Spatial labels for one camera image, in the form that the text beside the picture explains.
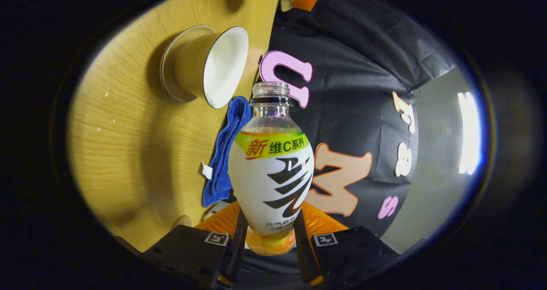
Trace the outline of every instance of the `black fabric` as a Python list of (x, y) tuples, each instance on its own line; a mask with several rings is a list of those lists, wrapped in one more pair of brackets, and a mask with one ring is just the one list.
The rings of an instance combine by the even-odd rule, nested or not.
[(308, 37), (336, 39), (381, 66), (409, 90), (456, 66), (439, 37), (382, 0), (318, 0), (312, 12), (278, 11), (275, 26)]
[[(291, 118), (305, 132), (312, 147), (326, 143), (330, 150), (342, 154), (373, 155), (368, 177), (347, 187), (359, 199), (355, 211), (347, 217), (330, 216), (348, 227), (365, 226), (383, 235), (403, 205), (418, 161), (418, 114), (414, 109), (416, 132), (411, 134), (395, 110), (392, 92), (411, 105), (414, 96), (390, 72), (326, 35), (303, 36), (298, 30), (275, 26), (270, 50), (283, 51), (312, 64), (309, 82), (285, 67), (276, 68), (279, 78), (309, 88), (308, 106), (293, 107)], [(401, 142), (413, 152), (412, 168), (406, 177), (394, 173)], [(314, 175), (330, 170), (333, 168), (316, 170)], [(314, 185), (312, 188), (324, 194)], [(389, 196), (399, 197), (397, 209), (393, 215), (378, 220), (379, 208)]]
[[(309, 82), (281, 65), (275, 73), (297, 87), (309, 88), (307, 107), (293, 107), (291, 117), (313, 148), (326, 143), (341, 154), (373, 155), (368, 177), (347, 186), (359, 199), (354, 212), (330, 216), (350, 228), (365, 226), (380, 237), (402, 208), (418, 161), (418, 113), (413, 107), (416, 132), (411, 134), (394, 108), (392, 92), (414, 105), (412, 90), (455, 66), (450, 52), (426, 29), (380, 0), (319, 0), (312, 12), (278, 10), (268, 50), (283, 51), (312, 65)], [(412, 151), (412, 169), (397, 177), (394, 170), (402, 142)], [(334, 169), (327, 166), (314, 175)], [(393, 214), (379, 219), (379, 209), (389, 196), (397, 196), (399, 203)], [(240, 271), (244, 285), (238, 284), (264, 288), (277, 282), (273, 287), (306, 288), (297, 272), (295, 251), (267, 258), (246, 251)], [(262, 278), (270, 274), (272, 278)]]

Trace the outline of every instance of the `blue cloth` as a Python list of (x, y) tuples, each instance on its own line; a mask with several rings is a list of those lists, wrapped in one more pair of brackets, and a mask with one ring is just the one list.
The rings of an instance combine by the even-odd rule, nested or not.
[(209, 166), (213, 168), (211, 180), (207, 179), (201, 205), (206, 208), (230, 196), (232, 183), (228, 176), (228, 154), (234, 138), (250, 120), (250, 106), (245, 97), (234, 97), (228, 105), (226, 126), (219, 132), (215, 153)]

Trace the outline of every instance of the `wooden table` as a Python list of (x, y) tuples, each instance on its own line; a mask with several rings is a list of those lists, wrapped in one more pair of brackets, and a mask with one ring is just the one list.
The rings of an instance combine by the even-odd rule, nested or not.
[(165, 0), (121, 29), (82, 76), (68, 117), (72, 172), (114, 235), (144, 251), (179, 216), (205, 212), (200, 162), (211, 159), (227, 107), (178, 103), (162, 89), (160, 58), (181, 31), (243, 26), (250, 48), (235, 95), (250, 97), (278, 0)]

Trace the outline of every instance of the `screw hole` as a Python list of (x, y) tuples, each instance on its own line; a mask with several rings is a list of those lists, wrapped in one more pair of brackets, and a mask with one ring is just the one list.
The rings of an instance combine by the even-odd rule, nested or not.
[(173, 273), (176, 273), (176, 270), (174, 269), (174, 267), (170, 267), (168, 265), (164, 266), (164, 268), (170, 272), (173, 272)]
[(188, 281), (191, 281), (193, 282), (194, 284), (196, 283), (196, 280), (195, 278), (191, 277), (191, 276), (188, 276), (188, 275), (182, 275), (182, 277), (184, 277), (186, 280)]
[(211, 276), (213, 274), (213, 271), (209, 269), (208, 267), (200, 267), (199, 269), (197, 269), (197, 271), (201, 275), (206, 275), (206, 276)]

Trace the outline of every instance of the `yellow-green label band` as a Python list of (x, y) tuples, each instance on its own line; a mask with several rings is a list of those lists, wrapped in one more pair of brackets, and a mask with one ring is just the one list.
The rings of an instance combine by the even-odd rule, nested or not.
[(247, 160), (271, 158), (297, 152), (309, 144), (304, 132), (262, 134), (241, 131), (234, 141), (245, 152)]

